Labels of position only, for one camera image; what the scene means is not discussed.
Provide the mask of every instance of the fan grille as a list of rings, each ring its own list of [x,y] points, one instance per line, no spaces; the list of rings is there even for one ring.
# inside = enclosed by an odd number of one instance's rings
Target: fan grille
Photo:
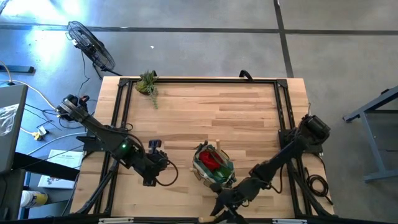
[[[105,49],[104,44],[99,41],[83,24],[71,21],[67,25],[69,36],[77,42],[76,47],[93,61],[100,69],[112,71],[115,62]]]

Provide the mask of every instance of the red object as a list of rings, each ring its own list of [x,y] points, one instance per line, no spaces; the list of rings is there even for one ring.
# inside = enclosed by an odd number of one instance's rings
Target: red object
[[[221,167],[221,164],[219,164],[214,157],[217,158],[217,161],[223,162],[221,157],[214,152],[209,152],[209,151],[203,151],[199,154],[199,160],[209,169],[211,172],[213,172],[216,169],[219,169]]]

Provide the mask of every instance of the small succulent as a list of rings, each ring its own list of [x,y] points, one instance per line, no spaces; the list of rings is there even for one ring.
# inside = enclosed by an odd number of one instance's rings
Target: small succulent
[[[156,96],[158,94],[157,88],[155,86],[155,81],[158,79],[155,71],[146,71],[144,74],[139,75],[141,80],[136,84],[136,90],[142,94],[148,94],[151,98],[155,109],[157,109]]]

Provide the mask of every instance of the wooden tabletop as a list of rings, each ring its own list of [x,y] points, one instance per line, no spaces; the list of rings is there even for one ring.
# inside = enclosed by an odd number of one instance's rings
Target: wooden tabletop
[[[308,110],[304,81],[301,78],[288,78],[287,81],[295,123],[298,124]],[[95,111],[95,118],[103,124],[111,123],[118,83],[119,77],[104,77]],[[216,139],[220,139],[222,149],[234,162],[237,183],[247,177],[253,166],[270,159],[280,149],[274,87],[244,83],[156,85],[159,89],[159,109],[154,109],[148,96],[134,89],[127,122],[134,126],[131,132],[145,146],[150,139],[162,140],[161,149],[179,169],[178,180],[170,187],[144,187],[142,178],[133,169],[120,166],[112,216],[208,216],[214,207],[216,195],[189,171],[194,148],[204,140],[215,145]],[[118,124],[125,97],[126,91],[121,100]],[[98,185],[103,155],[103,152],[96,152],[83,162],[71,212],[81,208]],[[322,163],[315,156],[303,155],[303,163],[310,174],[325,177]],[[161,172],[158,179],[167,183],[174,177],[175,170],[169,167]],[[250,206],[241,207],[238,212],[246,218],[294,217],[286,168],[282,182],[281,194],[262,190]],[[274,177],[272,184],[280,188],[278,176]],[[108,188],[104,192],[102,208],[106,204]],[[297,192],[300,207],[303,207],[301,190],[298,188]],[[325,198],[317,199],[327,211],[333,213],[333,207]]]

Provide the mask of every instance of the gray floor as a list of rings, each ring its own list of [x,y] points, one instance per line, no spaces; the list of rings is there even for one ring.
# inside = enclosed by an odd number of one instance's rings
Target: gray floor
[[[280,5],[286,29],[398,29],[398,3],[394,0],[280,0]],[[102,27],[277,28],[272,0],[12,0],[0,16],[0,23],[65,25],[71,20]],[[162,76],[234,77],[240,69],[246,69],[254,77],[287,76],[278,34],[95,35],[115,59],[115,71],[124,75],[154,69]],[[294,76],[305,80],[312,113],[332,128],[324,144],[324,160],[335,212],[341,217],[398,222],[398,179],[370,184],[362,181],[363,175],[376,171],[370,147],[360,121],[345,124],[341,119],[398,84],[397,41],[396,35],[287,35]],[[77,93],[85,79],[81,54],[67,40],[65,32],[0,30],[0,49],[0,59],[7,64],[37,69],[32,76],[13,77],[40,89],[55,105],[67,94]],[[92,78],[82,93],[95,99],[101,82],[87,58],[86,74]],[[0,79],[6,78],[6,74],[0,74]],[[48,108],[33,91],[29,91],[27,102]],[[32,130],[40,123],[41,120],[25,113],[22,126]],[[83,130],[50,131],[46,141]],[[29,152],[41,144],[21,133],[17,150]],[[79,142],[71,137],[35,156],[77,145]],[[394,158],[398,153],[388,156]],[[46,215],[59,215],[59,209],[32,211],[32,217]]]

